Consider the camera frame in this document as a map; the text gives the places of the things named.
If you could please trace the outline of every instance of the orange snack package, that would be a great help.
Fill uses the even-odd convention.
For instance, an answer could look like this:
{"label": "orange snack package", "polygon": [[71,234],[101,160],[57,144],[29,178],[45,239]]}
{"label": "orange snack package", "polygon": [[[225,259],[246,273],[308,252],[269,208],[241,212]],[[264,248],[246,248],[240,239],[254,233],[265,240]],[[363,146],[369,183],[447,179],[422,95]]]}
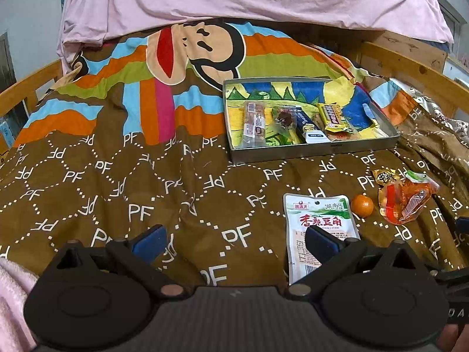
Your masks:
{"label": "orange snack package", "polygon": [[403,181],[390,181],[378,191],[379,213],[394,225],[413,221],[438,189],[427,175],[407,171]]}

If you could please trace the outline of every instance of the orange fruit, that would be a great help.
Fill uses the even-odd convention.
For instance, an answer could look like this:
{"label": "orange fruit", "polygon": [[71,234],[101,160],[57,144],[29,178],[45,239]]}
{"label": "orange fruit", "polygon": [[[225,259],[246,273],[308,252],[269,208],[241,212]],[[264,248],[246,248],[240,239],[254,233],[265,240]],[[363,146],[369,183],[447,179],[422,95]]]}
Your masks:
{"label": "orange fruit", "polygon": [[352,212],[355,213],[358,217],[362,218],[371,215],[371,213],[373,213],[374,207],[375,205],[373,200],[367,196],[364,196],[363,194],[355,196],[350,205]]}

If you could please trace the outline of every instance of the black circular disc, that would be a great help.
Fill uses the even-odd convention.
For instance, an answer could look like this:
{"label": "black circular disc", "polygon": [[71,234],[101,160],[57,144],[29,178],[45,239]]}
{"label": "black circular disc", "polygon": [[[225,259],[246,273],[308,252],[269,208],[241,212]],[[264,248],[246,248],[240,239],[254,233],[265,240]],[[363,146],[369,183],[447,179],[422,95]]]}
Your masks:
{"label": "black circular disc", "polygon": [[130,337],[150,310],[143,286],[125,276],[102,273],[90,283],[42,282],[28,297],[24,317],[40,343],[91,349]]}
{"label": "black circular disc", "polygon": [[448,315],[443,290],[404,269],[392,278],[372,273],[342,278],[327,287],[321,306],[340,332],[381,348],[425,343],[442,330]]}

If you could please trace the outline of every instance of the pink plush fabric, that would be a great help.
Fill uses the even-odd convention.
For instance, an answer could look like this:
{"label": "pink plush fabric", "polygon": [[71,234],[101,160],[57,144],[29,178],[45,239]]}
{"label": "pink plush fabric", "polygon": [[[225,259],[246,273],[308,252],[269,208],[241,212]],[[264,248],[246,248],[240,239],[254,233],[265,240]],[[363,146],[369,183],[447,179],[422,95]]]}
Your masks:
{"label": "pink plush fabric", "polygon": [[24,318],[24,302],[38,277],[0,258],[0,351],[25,352],[36,343]]}
{"label": "pink plush fabric", "polygon": [[101,46],[135,31],[214,17],[387,29],[453,43],[437,0],[65,0],[57,51],[70,62],[82,43]]}

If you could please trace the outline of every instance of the robotic device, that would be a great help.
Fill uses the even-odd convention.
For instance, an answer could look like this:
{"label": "robotic device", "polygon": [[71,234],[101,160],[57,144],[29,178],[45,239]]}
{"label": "robotic device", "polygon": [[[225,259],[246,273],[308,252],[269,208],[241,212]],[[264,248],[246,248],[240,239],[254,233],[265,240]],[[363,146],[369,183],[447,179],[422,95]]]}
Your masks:
{"label": "robotic device", "polygon": [[285,293],[189,293],[149,265],[166,246],[159,225],[104,248],[69,241],[24,306],[35,351],[438,351],[444,325],[466,323],[466,269],[434,270],[400,240],[376,248],[312,226],[305,241],[322,266]]}

